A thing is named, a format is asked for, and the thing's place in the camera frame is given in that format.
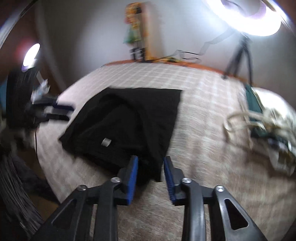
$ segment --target folded black garment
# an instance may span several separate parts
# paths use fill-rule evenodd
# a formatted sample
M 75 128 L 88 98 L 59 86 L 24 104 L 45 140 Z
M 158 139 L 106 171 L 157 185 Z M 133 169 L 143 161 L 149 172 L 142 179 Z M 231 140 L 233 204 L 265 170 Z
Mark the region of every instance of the folded black garment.
M 117 173 L 139 157 L 138 181 L 161 181 L 181 90 L 106 88 L 92 97 L 60 138 L 63 148 Z

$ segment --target bed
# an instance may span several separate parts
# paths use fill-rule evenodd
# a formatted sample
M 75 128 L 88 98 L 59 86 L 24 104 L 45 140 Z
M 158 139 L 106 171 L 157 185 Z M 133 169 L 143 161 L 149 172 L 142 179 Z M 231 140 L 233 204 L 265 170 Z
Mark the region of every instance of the bed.
M 125 63 L 103 66 L 64 91 L 59 101 L 83 105 L 108 86 L 182 89 L 168 155 L 185 176 L 213 188 L 221 184 L 248 212 L 269 241 L 283 238 L 296 218 L 296 180 L 273 171 L 269 159 L 251 152 L 248 132 L 226 138 L 223 121 L 240 110 L 244 92 L 237 79 L 222 80 L 206 68 Z M 63 150 L 58 138 L 70 123 L 50 121 L 37 133 L 40 165 L 60 201 L 78 185 L 101 185 L 112 175 Z M 181 240 L 183 207 L 171 204 L 166 183 L 137 188 L 129 207 L 118 207 L 119 240 Z M 207 220 L 207 236 L 210 235 Z

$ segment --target orange bed edge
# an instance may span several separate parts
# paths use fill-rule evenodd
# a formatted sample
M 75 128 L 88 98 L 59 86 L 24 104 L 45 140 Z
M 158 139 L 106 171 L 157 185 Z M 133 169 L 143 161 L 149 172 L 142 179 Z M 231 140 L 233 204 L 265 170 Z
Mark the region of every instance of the orange bed edge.
M 115 64 L 128 64 L 128 63 L 133 63 L 133 60 L 121 60 L 121 61 L 114 61 L 106 65 L 115 65 Z M 171 64 L 171 65 L 177 65 L 177 66 L 183 66 L 183 67 L 189 67 L 189 68 L 194 68 L 194 69 L 204 69 L 204 70 L 209 70 L 209 71 L 213 71 L 213 72 L 217 72 L 219 74 L 223 74 L 223 71 L 215 69 L 215 68 L 211 68 L 211 67 L 207 67 L 201 64 L 194 64 L 194 63 L 189 63 L 189 62 L 180 62 L 180 63 L 171 63 L 171 62 L 164 62 L 164 63 L 159 63 L 159 62 L 152 62 L 153 64 Z M 246 79 L 241 78 L 241 77 L 236 77 L 238 80 L 240 80 L 243 83 L 248 83 Z

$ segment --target white wall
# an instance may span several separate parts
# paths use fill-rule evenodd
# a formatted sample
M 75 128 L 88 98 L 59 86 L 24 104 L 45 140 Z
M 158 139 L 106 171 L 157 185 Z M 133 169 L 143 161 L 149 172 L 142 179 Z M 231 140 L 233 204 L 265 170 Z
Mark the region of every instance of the white wall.
M 37 8 L 41 40 L 53 53 L 61 81 L 71 85 L 103 64 L 130 59 L 123 44 L 128 25 L 125 6 L 131 0 L 42 0 Z M 147 2 L 152 51 L 158 57 L 176 49 L 199 52 L 228 25 L 201 0 L 150 0 Z M 224 70 L 239 44 L 240 34 L 211 45 L 202 64 Z M 282 25 L 268 37 L 250 36 L 254 83 L 283 96 L 296 107 L 296 38 Z M 246 62 L 240 76 L 247 77 Z

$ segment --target light stand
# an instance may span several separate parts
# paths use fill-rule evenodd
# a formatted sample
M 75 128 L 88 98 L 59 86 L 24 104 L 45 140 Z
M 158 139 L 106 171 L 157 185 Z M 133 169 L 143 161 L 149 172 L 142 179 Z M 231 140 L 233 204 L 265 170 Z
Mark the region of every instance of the light stand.
M 249 67 L 249 84 L 250 86 L 253 85 L 253 69 L 252 69 L 252 62 L 251 62 L 251 54 L 248 48 L 249 38 L 242 34 L 242 39 L 240 40 L 240 47 L 237 50 L 237 53 L 233 56 L 232 60 L 229 62 L 225 72 L 223 73 L 222 78 L 225 80 L 227 76 L 231 73 L 232 69 L 234 69 L 233 76 L 237 76 L 237 72 L 239 70 L 240 62 L 243 56 L 243 53 L 246 54 L 248 59 L 248 67 Z

